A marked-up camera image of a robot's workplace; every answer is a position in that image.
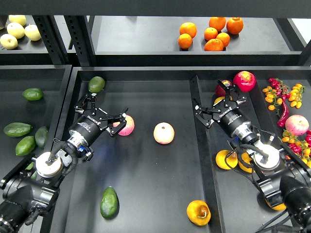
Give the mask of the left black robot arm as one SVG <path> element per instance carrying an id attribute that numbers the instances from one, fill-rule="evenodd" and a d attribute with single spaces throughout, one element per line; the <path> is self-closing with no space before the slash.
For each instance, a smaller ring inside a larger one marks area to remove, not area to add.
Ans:
<path id="1" fill-rule="evenodd" d="M 79 162 L 92 159 L 91 145 L 107 131 L 114 137 L 126 126 L 125 108 L 109 115 L 96 107 L 96 94 L 85 94 L 75 104 L 81 116 L 69 128 L 69 138 L 54 138 L 54 147 L 35 158 L 27 155 L 0 182 L 3 202 L 0 205 L 0 231 L 16 233 L 22 225 L 31 225 L 38 216 L 53 211 L 60 184 Z"/>

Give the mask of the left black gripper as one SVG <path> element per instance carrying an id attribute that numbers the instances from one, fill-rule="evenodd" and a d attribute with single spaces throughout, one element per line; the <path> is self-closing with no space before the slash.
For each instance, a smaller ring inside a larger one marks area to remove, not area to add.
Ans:
<path id="1" fill-rule="evenodd" d="M 91 146 L 104 131 L 114 137 L 126 126 L 128 107 L 116 115 L 99 108 L 97 116 L 96 96 L 96 93 L 86 93 L 74 105 L 75 112 L 81 114 L 69 128 L 68 141 L 74 146 Z"/>

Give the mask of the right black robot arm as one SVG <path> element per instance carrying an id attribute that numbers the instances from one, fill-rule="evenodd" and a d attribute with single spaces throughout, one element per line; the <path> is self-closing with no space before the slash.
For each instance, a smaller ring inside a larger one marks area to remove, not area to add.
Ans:
<path id="1" fill-rule="evenodd" d="M 218 81 L 225 97 L 210 107 L 201 105 L 199 80 L 192 81 L 195 94 L 192 98 L 194 116 L 209 129 L 213 124 L 231 139 L 231 149 L 219 157 L 219 163 L 234 170 L 242 164 L 257 175 L 251 183 L 264 196 L 270 207 L 285 205 L 303 233 L 311 231 L 311 169 L 286 144 L 280 148 L 272 146 L 275 134 L 267 132 L 270 139 L 262 142 L 263 131 L 255 127 L 240 109 L 246 96 L 236 85 L 225 85 Z"/>

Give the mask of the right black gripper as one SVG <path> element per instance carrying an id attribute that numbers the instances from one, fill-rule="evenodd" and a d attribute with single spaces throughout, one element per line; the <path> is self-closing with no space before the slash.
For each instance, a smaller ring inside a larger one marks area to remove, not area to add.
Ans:
<path id="1" fill-rule="evenodd" d="M 213 107 L 202 107 L 196 99 L 193 99 L 194 116 L 206 128 L 217 122 L 230 138 L 237 137 L 243 143 L 252 143 L 254 133 L 251 130 L 251 121 L 244 116 L 238 106 L 246 102 L 246 95 L 236 84 L 226 86 L 220 80 L 217 83 L 225 91 L 225 100 L 219 101 Z M 230 100 L 232 92 L 238 95 L 236 102 Z"/>

